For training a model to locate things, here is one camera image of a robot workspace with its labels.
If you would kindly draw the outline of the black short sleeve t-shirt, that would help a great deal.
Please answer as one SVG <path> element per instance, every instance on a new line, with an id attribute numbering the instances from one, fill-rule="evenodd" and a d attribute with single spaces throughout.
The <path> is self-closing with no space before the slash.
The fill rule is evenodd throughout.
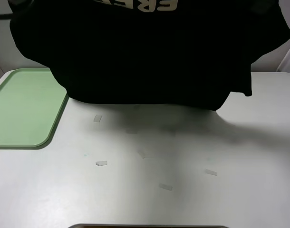
<path id="1" fill-rule="evenodd" d="M 72 99 L 218 110 L 290 39 L 276 0 L 11 0 L 17 49 Z"/>

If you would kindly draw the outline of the clear tape piece bottom centre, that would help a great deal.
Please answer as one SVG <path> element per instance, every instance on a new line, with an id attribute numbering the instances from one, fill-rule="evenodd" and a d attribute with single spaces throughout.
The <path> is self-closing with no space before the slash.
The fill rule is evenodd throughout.
<path id="1" fill-rule="evenodd" d="M 159 184 L 159 187 L 162 188 L 162 189 L 165 189 L 165 190 L 169 190 L 169 191 L 172 191 L 172 189 L 173 189 L 172 186 L 166 185 L 166 184 L 162 184 L 162 183 Z"/>

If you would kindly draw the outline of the clear tape piece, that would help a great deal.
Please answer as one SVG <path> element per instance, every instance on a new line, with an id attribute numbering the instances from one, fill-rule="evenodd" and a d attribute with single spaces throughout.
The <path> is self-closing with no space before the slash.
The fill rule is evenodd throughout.
<path id="1" fill-rule="evenodd" d="M 107 161 L 98 161 L 96 162 L 96 166 L 106 166 L 107 165 Z"/>
<path id="2" fill-rule="evenodd" d="M 100 115 L 100 114 L 96 114 L 96 116 L 95 116 L 95 118 L 94 118 L 94 122 L 95 122 L 95 123 L 99 123 L 99 122 L 101 121 L 101 119 L 102 119 L 102 115 Z"/>
<path id="3" fill-rule="evenodd" d="M 162 189 L 165 189 L 165 190 L 169 190 L 169 191 L 172 191 L 172 189 L 173 189 L 172 186 L 166 185 L 166 184 L 162 184 L 162 183 L 159 184 L 159 187 L 162 188 Z"/>
<path id="4" fill-rule="evenodd" d="M 142 157 L 142 159 L 145 159 L 146 158 L 146 154 L 144 153 L 144 151 L 138 150 L 137 152 Z"/>
<path id="5" fill-rule="evenodd" d="M 205 173 L 213 176 L 217 176 L 218 173 L 216 171 L 205 169 Z"/>

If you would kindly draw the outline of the clear tape piece lower right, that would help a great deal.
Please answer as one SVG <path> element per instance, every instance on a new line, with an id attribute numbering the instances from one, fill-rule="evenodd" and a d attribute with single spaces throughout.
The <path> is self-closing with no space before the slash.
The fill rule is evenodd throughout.
<path id="1" fill-rule="evenodd" d="M 213 176 L 217 176 L 218 173 L 216 171 L 205 169 L 205 173 Z"/>

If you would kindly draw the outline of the light green plastic tray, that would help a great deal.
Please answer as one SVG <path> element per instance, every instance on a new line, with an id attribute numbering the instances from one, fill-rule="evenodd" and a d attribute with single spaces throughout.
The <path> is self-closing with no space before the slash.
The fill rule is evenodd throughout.
<path id="1" fill-rule="evenodd" d="M 49 69 L 12 71 L 0 84 L 0 149 L 45 147 L 67 102 Z"/>

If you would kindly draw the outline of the clear tape piece lower left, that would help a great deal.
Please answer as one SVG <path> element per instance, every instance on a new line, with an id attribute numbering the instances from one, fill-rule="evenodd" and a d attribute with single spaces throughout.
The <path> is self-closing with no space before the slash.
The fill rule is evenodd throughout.
<path id="1" fill-rule="evenodd" d="M 107 165 L 107 161 L 98 161 L 96 162 L 96 166 L 106 166 Z"/>

